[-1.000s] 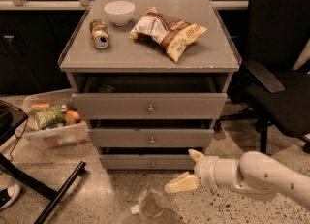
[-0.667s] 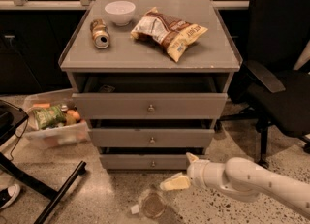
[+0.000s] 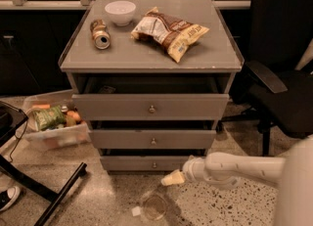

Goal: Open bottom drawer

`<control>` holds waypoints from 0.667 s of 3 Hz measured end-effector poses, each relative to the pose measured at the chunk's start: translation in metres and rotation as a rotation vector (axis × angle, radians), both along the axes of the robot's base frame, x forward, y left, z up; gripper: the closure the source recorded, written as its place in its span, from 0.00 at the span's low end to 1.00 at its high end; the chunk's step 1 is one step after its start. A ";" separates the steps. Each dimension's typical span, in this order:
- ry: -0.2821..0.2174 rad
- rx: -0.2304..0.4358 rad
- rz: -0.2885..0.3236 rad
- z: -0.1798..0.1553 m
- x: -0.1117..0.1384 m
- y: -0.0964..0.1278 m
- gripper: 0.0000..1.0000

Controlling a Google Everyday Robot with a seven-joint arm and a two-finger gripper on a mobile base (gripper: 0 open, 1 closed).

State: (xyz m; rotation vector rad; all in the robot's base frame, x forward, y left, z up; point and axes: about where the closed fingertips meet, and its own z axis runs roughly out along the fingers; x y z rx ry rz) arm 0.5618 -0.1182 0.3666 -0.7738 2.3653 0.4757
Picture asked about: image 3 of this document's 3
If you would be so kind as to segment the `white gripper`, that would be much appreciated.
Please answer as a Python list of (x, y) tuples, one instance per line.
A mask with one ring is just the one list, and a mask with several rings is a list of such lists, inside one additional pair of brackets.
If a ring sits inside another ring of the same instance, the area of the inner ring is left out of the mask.
[(204, 180), (204, 158), (189, 157), (183, 164), (182, 171), (179, 169), (165, 175), (161, 179), (163, 186), (183, 184), (189, 182), (201, 182)]

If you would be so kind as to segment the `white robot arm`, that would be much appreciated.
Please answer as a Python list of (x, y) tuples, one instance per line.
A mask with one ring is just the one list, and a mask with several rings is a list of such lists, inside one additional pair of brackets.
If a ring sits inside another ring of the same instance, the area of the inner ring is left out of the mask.
[(235, 189), (241, 179), (278, 190), (273, 226), (313, 226), (313, 136), (296, 143), (285, 158), (244, 157), (211, 153), (190, 157), (180, 169), (161, 179), (164, 186), (205, 182), (221, 190)]

